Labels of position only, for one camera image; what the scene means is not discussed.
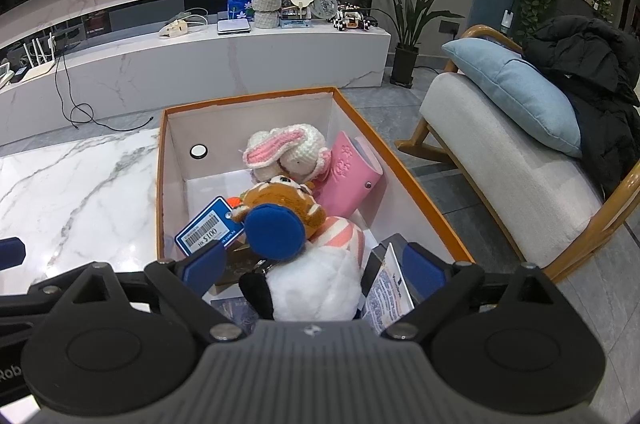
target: brown plush toy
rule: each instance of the brown plush toy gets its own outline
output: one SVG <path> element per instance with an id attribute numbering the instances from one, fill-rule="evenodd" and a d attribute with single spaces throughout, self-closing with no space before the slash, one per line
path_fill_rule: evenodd
<path id="1" fill-rule="evenodd" d="M 252 209 L 264 204 L 275 204 L 293 211 L 305 228 L 307 240 L 326 220 L 324 209 L 311 196 L 309 187 L 284 175 L 260 182 L 247 191 L 242 203 L 231 211 L 231 218 L 238 223 L 244 222 Z"/>

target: knitted basket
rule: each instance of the knitted basket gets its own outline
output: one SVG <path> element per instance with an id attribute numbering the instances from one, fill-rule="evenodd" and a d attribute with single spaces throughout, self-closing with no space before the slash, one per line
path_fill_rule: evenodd
<path id="1" fill-rule="evenodd" d="M 278 11 L 255 11 L 254 25 L 258 29 L 273 29 L 278 27 L 279 19 Z"/>
<path id="2" fill-rule="evenodd" d="M 282 0 L 251 0 L 254 11 L 277 11 L 282 7 Z"/>

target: pink and white striped fabric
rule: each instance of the pink and white striped fabric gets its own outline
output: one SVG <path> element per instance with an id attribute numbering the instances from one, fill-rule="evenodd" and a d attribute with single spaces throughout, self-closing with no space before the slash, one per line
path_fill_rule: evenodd
<path id="1" fill-rule="evenodd" d="M 362 266 L 364 233 L 356 224 L 342 217 L 327 217 L 324 224 L 309 239 L 314 247 L 329 245 L 353 253 Z"/>

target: black plush ear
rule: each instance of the black plush ear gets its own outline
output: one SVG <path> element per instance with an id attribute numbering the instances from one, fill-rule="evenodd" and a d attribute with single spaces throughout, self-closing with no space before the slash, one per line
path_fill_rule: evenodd
<path id="1" fill-rule="evenodd" d="M 249 305 L 258 312 L 260 319 L 273 320 L 273 301 L 264 274 L 244 273 L 238 280 L 238 287 Z"/>

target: black puffer jacket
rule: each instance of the black puffer jacket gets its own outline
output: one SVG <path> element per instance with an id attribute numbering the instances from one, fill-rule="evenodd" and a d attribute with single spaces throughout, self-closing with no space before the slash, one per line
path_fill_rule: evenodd
<path id="1" fill-rule="evenodd" d="M 524 58 L 569 98 L 582 166 L 609 197 L 640 159 L 640 43 L 602 20 L 558 16 L 525 41 Z"/>

